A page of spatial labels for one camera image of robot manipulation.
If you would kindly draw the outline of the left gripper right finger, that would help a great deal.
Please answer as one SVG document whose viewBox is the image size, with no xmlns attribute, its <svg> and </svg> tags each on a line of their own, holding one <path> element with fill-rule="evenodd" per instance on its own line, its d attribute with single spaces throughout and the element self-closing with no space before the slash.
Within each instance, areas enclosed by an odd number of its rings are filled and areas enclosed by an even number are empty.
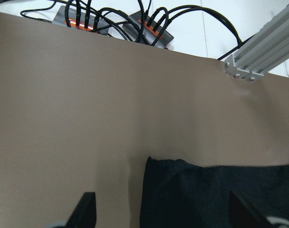
<svg viewBox="0 0 289 228">
<path fill-rule="evenodd" d="M 233 228 L 274 228 L 275 226 L 242 193 L 230 191 L 229 222 Z"/>
</svg>

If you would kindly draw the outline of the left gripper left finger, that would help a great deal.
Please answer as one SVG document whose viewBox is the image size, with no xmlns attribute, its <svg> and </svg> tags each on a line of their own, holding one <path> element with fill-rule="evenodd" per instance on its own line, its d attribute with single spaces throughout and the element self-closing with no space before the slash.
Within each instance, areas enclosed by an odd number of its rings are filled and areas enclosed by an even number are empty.
<svg viewBox="0 0 289 228">
<path fill-rule="evenodd" d="M 69 217 L 65 228 L 94 228 L 96 226 L 96 194 L 85 192 Z"/>
</svg>

